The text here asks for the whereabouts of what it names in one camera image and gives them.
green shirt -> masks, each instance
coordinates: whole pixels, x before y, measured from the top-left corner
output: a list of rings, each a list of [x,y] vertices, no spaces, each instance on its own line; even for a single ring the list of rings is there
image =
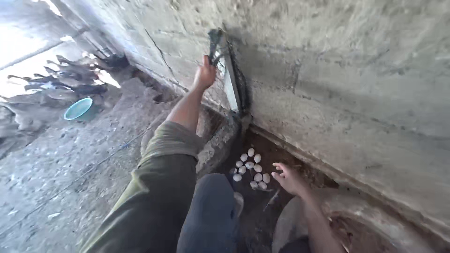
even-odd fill
[[[131,182],[81,252],[175,252],[202,147],[201,138],[182,125],[160,125]]]

cracked concrete wall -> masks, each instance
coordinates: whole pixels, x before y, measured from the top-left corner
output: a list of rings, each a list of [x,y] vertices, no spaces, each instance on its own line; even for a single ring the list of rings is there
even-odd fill
[[[450,1],[64,2],[182,90],[225,27],[255,125],[450,241]],[[226,108],[220,86],[206,97]]]

blue bowl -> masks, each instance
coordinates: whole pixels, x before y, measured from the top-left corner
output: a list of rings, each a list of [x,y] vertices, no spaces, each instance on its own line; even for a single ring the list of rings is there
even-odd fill
[[[64,114],[66,120],[88,121],[95,117],[97,110],[92,105],[92,98],[78,100]]]

human hand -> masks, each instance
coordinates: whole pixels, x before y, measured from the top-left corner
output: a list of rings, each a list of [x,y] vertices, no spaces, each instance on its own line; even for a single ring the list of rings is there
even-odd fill
[[[311,196],[311,189],[308,183],[303,180],[297,171],[291,169],[284,163],[274,163],[273,165],[277,170],[283,171],[281,174],[272,172],[272,176],[287,192],[297,195],[302,199],[309,198]]]
[[[203,66],[198,67],[194,78],[194,89],[205,91],[216,79],[216,67],[209,64],[207,55],[203,56]]]

leg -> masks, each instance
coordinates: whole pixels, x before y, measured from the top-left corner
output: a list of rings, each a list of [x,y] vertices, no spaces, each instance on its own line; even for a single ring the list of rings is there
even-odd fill
[[[202,177],[181,228],[177,253],[231,253],[238,228],[233,189],[222,174]]]

